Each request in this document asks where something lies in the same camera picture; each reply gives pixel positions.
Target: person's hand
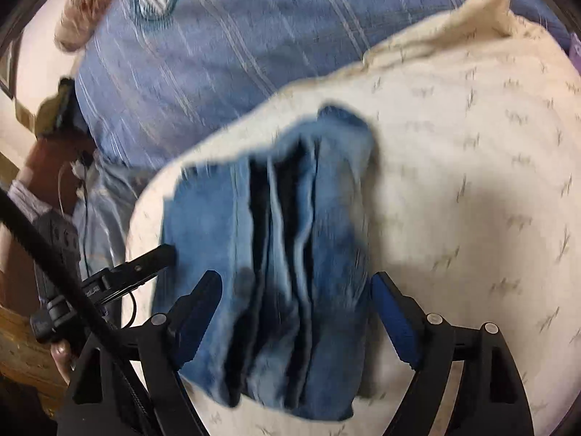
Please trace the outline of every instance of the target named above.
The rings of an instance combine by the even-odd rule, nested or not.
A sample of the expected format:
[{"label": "person's hand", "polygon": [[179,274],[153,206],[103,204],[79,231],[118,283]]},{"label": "person's hand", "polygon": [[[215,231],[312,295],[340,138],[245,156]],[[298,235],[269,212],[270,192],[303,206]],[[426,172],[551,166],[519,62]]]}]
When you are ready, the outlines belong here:
[{"label": "person's hand", "polygon": [[50,355],[52,356],[60,376],[69,385],[73,372],[73,353],[71,346],[65,340],[55,342],[50,345]]}]

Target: wall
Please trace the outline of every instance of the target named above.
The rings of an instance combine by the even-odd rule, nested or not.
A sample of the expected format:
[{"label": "wall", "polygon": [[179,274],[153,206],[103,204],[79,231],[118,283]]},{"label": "wall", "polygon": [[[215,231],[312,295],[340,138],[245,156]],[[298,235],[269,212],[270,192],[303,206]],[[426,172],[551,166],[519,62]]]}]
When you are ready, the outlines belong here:
[{"label": "wall", "polygon": [[[60,78],[70,74],[75,62],[75,55],[63,54],[54,45],[54,28],[65,1],[47,0],[22,36],[16,97],[33,114],[45,98],[56,93]],[[13,101],[0,92],[0,152],[21,168],[35,140],[17,121]]]}]

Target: folded blue towel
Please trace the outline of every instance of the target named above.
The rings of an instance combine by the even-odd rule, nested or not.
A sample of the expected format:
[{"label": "folded blue towel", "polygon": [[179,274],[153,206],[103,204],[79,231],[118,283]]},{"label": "folded blue towel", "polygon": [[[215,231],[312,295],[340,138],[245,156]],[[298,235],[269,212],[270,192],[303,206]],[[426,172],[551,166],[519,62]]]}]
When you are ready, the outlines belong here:
[{"label": "folded blue towel", "polygon": [[182,375],[217,402],[240,395],[313,420],[349,418],[370,307],[361,177],[368,126],[323,108],[268,150],[183,172],[162,242],[178,262],[159,275],[165,312],[216,270],[224,292]]}]

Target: purple fabric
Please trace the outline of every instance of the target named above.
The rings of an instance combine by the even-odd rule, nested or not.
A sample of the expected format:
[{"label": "purple fabric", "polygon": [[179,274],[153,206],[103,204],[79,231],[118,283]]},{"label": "purple fabric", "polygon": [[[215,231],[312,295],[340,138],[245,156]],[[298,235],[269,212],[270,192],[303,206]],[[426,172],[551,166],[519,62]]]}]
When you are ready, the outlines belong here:
[{"label": "purple fabric", "polygon": [[571,34],[571,47],[569,48],[569,58],[577,69],[577,72],[581,74],[581,41],[579,36],[573,33]]}]

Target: metal screw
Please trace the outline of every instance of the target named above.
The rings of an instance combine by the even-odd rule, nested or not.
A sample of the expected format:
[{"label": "metal screw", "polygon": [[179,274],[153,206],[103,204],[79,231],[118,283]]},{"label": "metal screw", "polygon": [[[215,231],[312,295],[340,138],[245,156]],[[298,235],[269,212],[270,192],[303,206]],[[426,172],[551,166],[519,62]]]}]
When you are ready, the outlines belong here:
[{"label": "metal screw", "polygon": [[442,322],[444,321],[444,318],[442,318],[437,313],[430,313],[427,316],[427,318],[428,318],[428,323],[430,323],[430,324],[442,324]]},{"label": "metal screw", "polygon": [[164,315],[163,313],[157,313],[151,317],[151,324],[159,326],[161,324],[164,324],[166,322],[166,319],[167,319],[166,315]]},{"label": "metal screw", "polygon": [[499,331],[499,327],[496,326],[494,323],[486,323],[484,325],[484,329],[488,331],[490,334],[496,334]]}]

